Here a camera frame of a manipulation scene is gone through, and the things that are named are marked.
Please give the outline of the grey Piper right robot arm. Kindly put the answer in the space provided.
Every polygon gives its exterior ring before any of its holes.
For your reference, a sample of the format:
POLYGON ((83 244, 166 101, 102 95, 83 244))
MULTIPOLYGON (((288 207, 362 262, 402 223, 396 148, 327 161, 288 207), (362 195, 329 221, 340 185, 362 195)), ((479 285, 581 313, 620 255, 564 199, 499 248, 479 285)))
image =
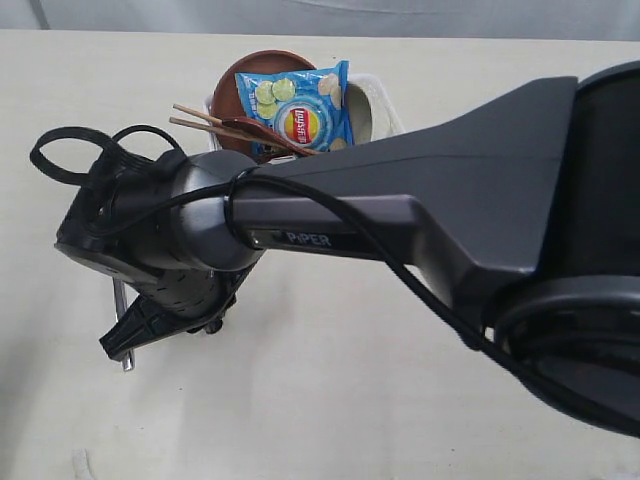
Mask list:
POLYGON ((536 397, 639 433, 639 66, 531 81, 436 127, 257 165, 229 150, 157 160, 119 135, 85 173, 56 246, 138 298, 106 354, 213 333, 269 249, 386 263, 465 344, 536 397))

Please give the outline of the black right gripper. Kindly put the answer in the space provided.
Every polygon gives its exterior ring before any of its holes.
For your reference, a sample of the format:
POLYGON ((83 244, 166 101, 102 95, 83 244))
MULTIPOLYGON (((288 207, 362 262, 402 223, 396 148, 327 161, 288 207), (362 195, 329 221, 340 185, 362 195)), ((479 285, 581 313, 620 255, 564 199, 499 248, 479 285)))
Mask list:
POLYGON ((132 282, 140 296, 99 342, 110 360, 224 315, 249 268, 236 271, 153 269, 132 282))

